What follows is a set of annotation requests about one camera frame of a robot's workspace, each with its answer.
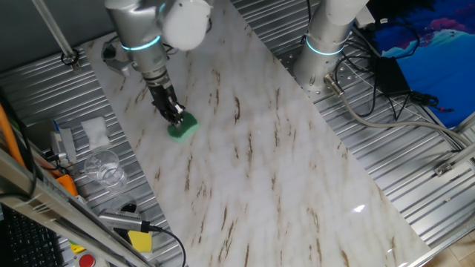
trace black box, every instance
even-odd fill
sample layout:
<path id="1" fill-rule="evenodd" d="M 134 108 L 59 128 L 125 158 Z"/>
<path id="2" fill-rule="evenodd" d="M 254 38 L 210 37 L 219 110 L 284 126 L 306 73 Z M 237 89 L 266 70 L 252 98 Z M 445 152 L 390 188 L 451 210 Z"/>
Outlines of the black box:
<path id="1" fill-rule="evenodd" d="M 385 97 L 402 96 L 411 92 L 409 84 L 395 58 L 381 57 L 376 63 L 376 79 Z"/>

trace gray cable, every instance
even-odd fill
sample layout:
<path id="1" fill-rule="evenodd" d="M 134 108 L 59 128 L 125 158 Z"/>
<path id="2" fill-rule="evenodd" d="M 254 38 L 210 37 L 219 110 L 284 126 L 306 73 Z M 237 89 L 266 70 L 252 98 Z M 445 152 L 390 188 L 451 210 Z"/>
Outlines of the gray cable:
<path id="1" fill-rule="evenodd" d="M 341 101 L 343 101 L 344 105 L 347 106 L 348 112 L 355 118 L 358 122 L 361 124 L 364 124 L 366 126 L 374 127 L 374 128 L 391 128 L 391 127 L 402 127 L 402 126 L 409 126 L 409 125 L 415 125 L 415 126 L 424 126 L 428 128 L 432 128 L 438 131 L 443 131 L 444 133 L 452 136 L 453 138 L 458 139 L 460 142 L 462 142 L 464 145 L 469 146 L 471 143 L 463 138 L 463 136 L 459 135 L 458 133 L 449 130 L 445 127 L 442 127 L 440 125 L 436 125 L 433 123 L 429 122 L 394 122 L 394 123 L 375 123 L 375 122 L 368 122 L 364 119 L 362 119 L 356 112 L 351 108 L 350 103 L 348 103 L 347 97 L 344 94 L 340 95 Z"/>
<path id="2" fill-rule="evenodd" d="M 452 136 L 453 138 L 458 139 L 465 146 L 470 146 L 472 144 L 471 142 L 463 138 L 463 136 L 459 135 L 458 133 L 452 130 L 449 130 L 445 127 L 442 127 L 440 125 L 436 125 L 429 122 L 394 122 L 394 123 L 368 122 L 362 119 L 360 116 L 358 116 L 358 114 L 356 114 L 356 112 L 351 108 L 350 103 L 348 103 L 347 97 L 344 95 L 344 91 L 340 88 L 340 85 L 336 84 L 335 80 L 331 77 L 331 75 L 329 74 L 325 75 L 324 81 L 326 84 L 330 85 L 330 87 L 335 91 L 336 95 L 341 98 L 341 101 L 347 107 L 348 112 L 351 114 L 351 116 L 353 116 L 353 118 L 355 118 L 361 124 L 364 124 L 366 126 L 370 126 L 373 128 L 391 128 L 391 127 L 402 127 L 402 126 L 409 126 L 409 125 L 423 126 L 423 127 L 432 128 L 438 131 L 443 131 L 444 133 Z"/>

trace yellow object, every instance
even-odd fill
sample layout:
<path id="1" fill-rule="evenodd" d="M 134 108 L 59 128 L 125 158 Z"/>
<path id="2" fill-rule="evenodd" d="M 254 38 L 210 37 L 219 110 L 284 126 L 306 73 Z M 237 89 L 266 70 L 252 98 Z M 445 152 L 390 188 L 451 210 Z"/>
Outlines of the yellow object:
<path id="1" fill-rule="evenodd" d="M 20 165 L 26 167 L 22 155 L 20 154 L 20 150 L 18 149 L 18 144 L 16 143 L 15 135 L 13 134 L 12 127 L 10 126 L 10 122 L 8 121 L 7 114 L 5 113 L 3 107 L 0 105 L 0 128 L 3 131 L 3 135 L 5 136 L 5 140 L 7 141 L 8 150 L 10 151 L 10 155 L 14 158 Z"/>
<path id="2" fill-rule="evenodd" d="M 69 245 L 71 245 L 71 250 L 73 251 L 74 254 L 78 254 L 86 250 L 82 246 L 76 244 L 75 242 L 69 240 Z"/>
<path id="3" fill-rule="evenodd" d="M 138 231 L 129 231 L 128 237 L 130 237 L 132 246 L 138 252 L 151 252 L 151 234 L 142 233 Z"/>

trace yellow sponge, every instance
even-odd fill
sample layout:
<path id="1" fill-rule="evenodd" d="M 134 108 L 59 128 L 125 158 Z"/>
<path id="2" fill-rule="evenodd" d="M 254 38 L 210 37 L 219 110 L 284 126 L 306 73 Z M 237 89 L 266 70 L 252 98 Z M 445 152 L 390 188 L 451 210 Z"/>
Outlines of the yellow sponge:
<path id="1" fill-rule="evenodd" d="M 151 252 L 151 234 L 138 231 L 129 231 L 132 246 L 140 253 Z"/>

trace black keyboard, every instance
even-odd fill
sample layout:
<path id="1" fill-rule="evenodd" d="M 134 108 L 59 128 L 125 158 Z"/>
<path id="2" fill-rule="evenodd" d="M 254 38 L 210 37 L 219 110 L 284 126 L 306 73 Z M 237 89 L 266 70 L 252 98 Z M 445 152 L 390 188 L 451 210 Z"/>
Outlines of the black keyboard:
<path id="1" fill-rule="evenodd" d="M 20 213 L 1 206 L 2 262 L 12 267 L 56 267 L 62 260 L 53 231 Z"/>

